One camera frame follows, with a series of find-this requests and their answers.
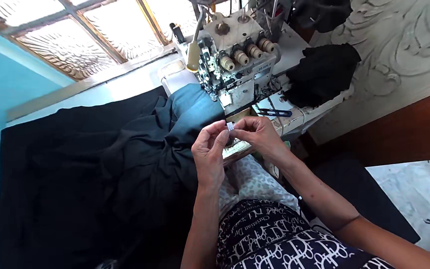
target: decorative wall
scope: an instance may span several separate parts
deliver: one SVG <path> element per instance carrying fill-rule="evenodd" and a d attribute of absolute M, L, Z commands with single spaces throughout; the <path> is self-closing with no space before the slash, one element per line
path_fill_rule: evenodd
<path fill-rule="evenodd" d="M 352 81 L 354 95 L 309 130 L 318 144 L 430 95 L 430 0 L 353 0 L 351 5 L 343 25 L 316 33 L 310 42 L 349 43 L 362 58 Z"/>

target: window pane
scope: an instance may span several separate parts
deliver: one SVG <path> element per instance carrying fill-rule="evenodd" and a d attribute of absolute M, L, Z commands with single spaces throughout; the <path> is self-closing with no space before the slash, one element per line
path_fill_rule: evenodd
<path fill-rule="evenodd" d="M 220 12 L 224 16 L 228 16 L 231 13 L 238 11 L 238 8 L 239 8 L 238 1 L 239 0 L 232 0 L 232 12 L 230 12 L 230 0 L 225 1 L 223 3 L 220 3 L 220 4 L 216 4 L 215 5 L 215 12 Z"/>
<path fill-rule="evenodd" d="M 80 5 L 84 2 L 87 2 L 88 0 L 70 0 L 70 1 L 73 5 L 77 6 L 77 5 Z"/>
<path fill-rule="evenodd" d="M 63 9 L 57 0 L 0 0 L 0 18 L 9 26 L 35 21 Z"/>
<path fill-rule="evenodd" d="M 144 60 L 162 52 L 135 0 L 119 0 L 87 11 L 84 16 L 128 60 Z"/>
<path fill-rule="evenodd" d="M 190 1 L 171 0 L 170 4 L 163 4 L 160 0 L 146 1 L 167 40 L 172 40 L 172 30 L 169 27 L 171 22 L 180 25 L 184 36 L 194 34 L 197 18 Z"/>
<path fill-rule="evenodd" d="M 70 18 L 16 39 L 75 79 L 85 79 L 116 65 L 92 37 Z"/>

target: leopard print pants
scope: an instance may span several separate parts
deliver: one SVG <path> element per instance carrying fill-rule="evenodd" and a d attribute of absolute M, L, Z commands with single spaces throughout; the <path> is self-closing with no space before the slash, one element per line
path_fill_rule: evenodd
<path fill-rule="evenodd" d="M 300 214 L 298 199 L 288 193 L 251 155 L 228 167 L 219 197 L 220 220 L 236 203 L 244 199 L 279 202 Z"/>

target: window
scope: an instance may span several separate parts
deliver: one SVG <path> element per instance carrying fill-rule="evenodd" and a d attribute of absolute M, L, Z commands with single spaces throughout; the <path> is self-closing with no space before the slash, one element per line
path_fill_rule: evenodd
<path fill-rule="evenodd" d="M 188 0 L 0 0 L 0 34 L 75 80 L 159 55 L 171 22 L 194 32 Z"/>

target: black fabric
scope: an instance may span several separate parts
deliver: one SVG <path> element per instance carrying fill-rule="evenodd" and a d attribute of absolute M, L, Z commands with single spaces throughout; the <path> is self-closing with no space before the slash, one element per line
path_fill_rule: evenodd
<path fill-rule="evenodd" d="M 349 153 L 307 165 L 370 222 L 413 244 L 421 239 L 366 168 Z M 289 184 L 287 190 L 297 195 Z M 313 216 L 307 204 L 300 203 L 300 207 L 303 213 L 308 212 L 307 217 Z"/>
<path fill-rule="evenodd" d="M 286 75 L 292 83 L 284 95 L 296 106 L 317 107 L 332 100 L 349 85 L 361 57 L 349 44 L 303 50 L 305 58 Z"/>
<path fill-rule="evenodd" d="M 353 10 L 350 0 L 297 0 L 290 17 L 290 26 L 298 22 L 302 28 L 320 33 L 334 30 L 343 24 Z"/>
<path fill-rule="evenodd" d="M 1 132 L 0 269 L 179 268 L 197 189 L 190 151 L 220 104 L 189 84 Z"/>

